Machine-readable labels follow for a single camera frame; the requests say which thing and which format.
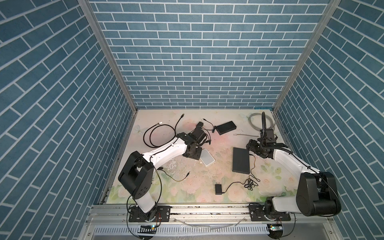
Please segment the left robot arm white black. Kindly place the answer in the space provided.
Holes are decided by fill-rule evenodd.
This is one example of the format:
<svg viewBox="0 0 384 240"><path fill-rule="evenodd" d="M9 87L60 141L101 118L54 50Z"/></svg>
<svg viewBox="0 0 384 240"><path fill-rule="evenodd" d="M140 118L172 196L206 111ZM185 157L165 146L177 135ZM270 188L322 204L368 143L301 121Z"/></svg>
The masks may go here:
<svg viewBox="0 0 384 240"><path fill-rule="evenodd" d="M202 145L207 141L208 136L203 132L180 133L169 143L150 152L141 154L135 151L131 153L118 180L139 208L134 213L141 214L145 221L151 221L156 216L158 205L158 202L149 193L154 172L178 156L199 160Z"/></svg>

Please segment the dark grey network switch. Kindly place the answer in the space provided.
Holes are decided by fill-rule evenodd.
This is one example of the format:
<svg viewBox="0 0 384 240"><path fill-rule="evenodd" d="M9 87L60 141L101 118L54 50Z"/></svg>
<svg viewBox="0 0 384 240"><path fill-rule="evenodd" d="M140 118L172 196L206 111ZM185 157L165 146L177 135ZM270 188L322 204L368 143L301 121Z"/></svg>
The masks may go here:
<svg viewBox="0 0 384 240"><path fill-rule="evenodd" d="M233 148L233 172L250 174L250 154L247 149Z"/></svg>

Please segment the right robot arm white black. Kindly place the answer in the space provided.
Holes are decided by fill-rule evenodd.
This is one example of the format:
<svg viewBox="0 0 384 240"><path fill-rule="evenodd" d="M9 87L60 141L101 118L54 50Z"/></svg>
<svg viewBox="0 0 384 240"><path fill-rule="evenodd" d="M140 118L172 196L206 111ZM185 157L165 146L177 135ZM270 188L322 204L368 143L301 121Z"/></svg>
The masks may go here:
<svg viewBox="0 0 384 240"><path fill-rule="evenodd" d="M288 146L275 141L250 140L246 149L264 159L273 159L299 179L295 196L267 198L265 216L273 219L273 214L299 213L304 216L333 217L342 210L336 178L330 172L322 172L311 167L297 157Z"/></svg>

